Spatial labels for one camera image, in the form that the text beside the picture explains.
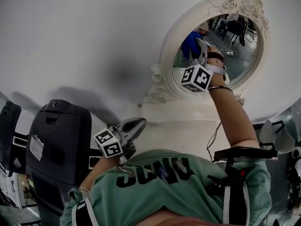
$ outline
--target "black office chair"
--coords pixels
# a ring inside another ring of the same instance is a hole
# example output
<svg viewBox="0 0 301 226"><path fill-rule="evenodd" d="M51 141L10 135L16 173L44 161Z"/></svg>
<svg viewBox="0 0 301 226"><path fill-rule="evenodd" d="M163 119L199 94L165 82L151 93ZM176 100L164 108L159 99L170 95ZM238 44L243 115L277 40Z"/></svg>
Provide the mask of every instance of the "black office chair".
<svg viewBox="0 0 301 226"><path fill-rule="evenodd" d="M284 154L291 152L295 147L294 138L288 133L283 121L277 121L272 123L267 120L264 124L253 125L258 137L259 146L266 149L277 149L278 154ZM275 146L276 136L280 133L279 143Z"/></svg>
<svg viewBox="0 0 301 226"><path fill-rule="evenodd" d="M226 28L224 29L224 34L222 36L222 40L224 40L227 32L229 31L229 32L233 33L233 36L230 39L230 41L232 41L234 35L236 35L236 38L235 38L234 42L232 43L232 45L233 45L238 36L243 37L244 28L245 28L245 26L242 23L240 23L236 20L228 21L227 24L226 24Z"/></svg>
<svg viewBox="0 0 301 226"><path fill-rule="evenodd" d="M247 28L247 22L245 21L245 18L241 15L239 15L238 20L243 26L244 26L244 32L242 34L242 36L239 37L239 42L242 46L245 46L245 33L246 33L246 28Z"/></svg>
<svg viewBox="0 0 301 226"><path fill-rule="evenodd" d="M63 100L52 100L36 114L26 148L26 174L38 204L61 215L68 191L88 174L91 113ZM32 136L44 143L41 160L30 150Z"/></svg>
<svg viewBox="0 0 301 226"><path fill-rule="evenodd" d="M256 38L257 34L254 33L256 31L256 29L255 29L255 26L254 26L253 22L250 19L249 19L249 22L248 22L247 29L253 35L253 38Z"/></svg>
<svg viewBox="0 0 301 226"><path fill-rule="evenodd" d="M0 169L7 177L25 174L25 152L34 115L24 108L7 101L0 114Z"/></svg>

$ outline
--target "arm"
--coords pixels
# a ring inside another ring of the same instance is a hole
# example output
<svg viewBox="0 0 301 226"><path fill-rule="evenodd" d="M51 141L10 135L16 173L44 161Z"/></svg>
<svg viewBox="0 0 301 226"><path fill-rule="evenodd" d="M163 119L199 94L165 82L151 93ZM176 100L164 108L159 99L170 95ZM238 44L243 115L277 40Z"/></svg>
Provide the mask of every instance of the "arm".
<svg viewBox="0 0 301 226"><path fill-rule="evenodd" d="M102 156L97 164L93 167L92 171L90 171L88 176L86 176L84 181L81 183L79 190L81 191L82 187L90 190L95 178L104 173L106 170L119 165L119 159L120 156L113 156L110 158L105 158L105 156Z"/></svg>
<svg viewBox="0 0 301 226"><path fill-rule="evenodd" d="M210 47L209 51L221 54L221 52L215 47ZM223 66L223 63L216 58L208 59L208 63L219 67ZM226 85L223 80L223 76L220 74L214 74L209 86L219 85ZM227 89L214 89L210 90L209 93L216 106L230 146L239 145L259 148L253 125L243 107L231 91Z"/></svg>
<svg viewBox="0 0 301 226"><path fill-rule="evenodd" d="M189 48L197 55L201 54L200 49L198 48L196 42L195 42L195 38L201 38L201 36L198 33L194 33L194 34L190 34L190 39L189 39Z"/></svg>

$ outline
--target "white wall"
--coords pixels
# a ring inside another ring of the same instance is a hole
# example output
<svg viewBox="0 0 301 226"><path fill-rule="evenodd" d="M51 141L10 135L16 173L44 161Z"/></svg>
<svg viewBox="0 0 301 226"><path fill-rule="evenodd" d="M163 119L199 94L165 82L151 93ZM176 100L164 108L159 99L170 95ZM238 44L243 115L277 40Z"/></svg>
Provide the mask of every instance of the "white wall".
<svg viewBox="0 0 301 226"><path fill-rule="evenodd" d="M201 0L0 0L0 90L38 108L61 98L126 117L151 85L174 22ZM261 120L301 97L301 0L262 0L271 50L245 109Z"/></svg>
<svg viewBox="0 0 301 226"><path fill-rule="evenodd" d="M210 160L206 147L218 124L215 121L148 123L141 135L135 140L136 153L152 149L167 149ZM210 147L210 153L213 157L215 151L229 147L230 144L221 126Z"/></svg>

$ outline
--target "person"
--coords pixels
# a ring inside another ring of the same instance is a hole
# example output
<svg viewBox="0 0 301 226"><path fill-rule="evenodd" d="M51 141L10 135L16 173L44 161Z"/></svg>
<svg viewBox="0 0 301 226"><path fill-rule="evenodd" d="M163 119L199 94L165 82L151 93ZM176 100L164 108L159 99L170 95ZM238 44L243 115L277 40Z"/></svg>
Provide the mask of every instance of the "person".
<svg viewBox="0 0 301 226"><path fill-rule="evenodd" d="M222 54L215 47L208 51ZM208 63L223 66L217 58L209 58ZM214 74L210 86L225 86L223 76ZM253 126L232 92L220 88L209 93L230 146L258 148ZM234 167L246 172L249 225L256 226L271 208L269 173L263 161L237 162ZM118 157L101 157L81 189L90 190L88 199L100 226L218 226L222 225L223 196L208 195L208 175L223 178L226 173L218 165L194 155L152 150L138 154L124 165L119 165ZM72 225L72 214L77 213L72 209L83 200L80 190L71 190L61 225ZM90 225L85 217L79 219Z"/></svg>
<svg viewBox="0 0 301 226"><path fill-rule="evenodd" d="M201 25L195 28L186 39L182 43L182 51L183 55L186 59L189 59L189 52L191 51L192 58L199 58L201 54L201 50L199 45L196 43L195 38L202 39L204 36L207 35L209 31L208 22L205 21Z"/></svg>
<svg viewBox="0 0 301 226"><path fill-rule="evenodd" d="M218 27L218 31L222 32L222 30L225 29L228 21L232 21L232 20L236 20L237 21L238 19L239 19L239 14L237 14L237 13L230 13L227 16L227 19L222 18L220 20L220 25Z"/></svg>

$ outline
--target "chair backrest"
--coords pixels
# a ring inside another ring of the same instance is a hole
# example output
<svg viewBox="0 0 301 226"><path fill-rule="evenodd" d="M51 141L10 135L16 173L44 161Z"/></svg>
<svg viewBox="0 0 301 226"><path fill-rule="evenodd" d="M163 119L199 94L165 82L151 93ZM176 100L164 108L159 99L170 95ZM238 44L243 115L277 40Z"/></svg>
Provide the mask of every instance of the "chair backrest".
<svg viewBox="0 0 301 226"><path fill-rule="evenodd" d="M289 153L295 148L295 139L288 133L286 127L281 130L281 141L275 143L279 154Z"/></svg>
<svg viewBox="0 0 301 226"><path fill-rule="evenodd" d="M267 120L262 126L259 133L260 143L275 143L276 141L276 131L270 120Z"/></svg>
<svg viewBox="0 0 301 226"><path fill-rule="evenodd" d="M7 101L0 113L0 168L7 177L12 176L13 172L25 173L25 164L20 164L20 161L25 161L24 148L20 148L23 153L17 154L18 148L13 145L21 111L20 106ZM21 155L23 159L18 159L17 155Z"/></svg>
<svg viewBox="0 0 301 226"><path fill-rule="evenodd" d="M248 28L250 30L255 30L254 24L253 24L253 22L250 19L249 19L249 22L248 22Z"/></svg>
<svg viewBox="0 0 301 226"><path fill-rule="evenodd" d="M243 34L245 28L245 26L242 23L236 20L228 21L226 27L227 27L227 31L238 36L241 36Z"/></svg>

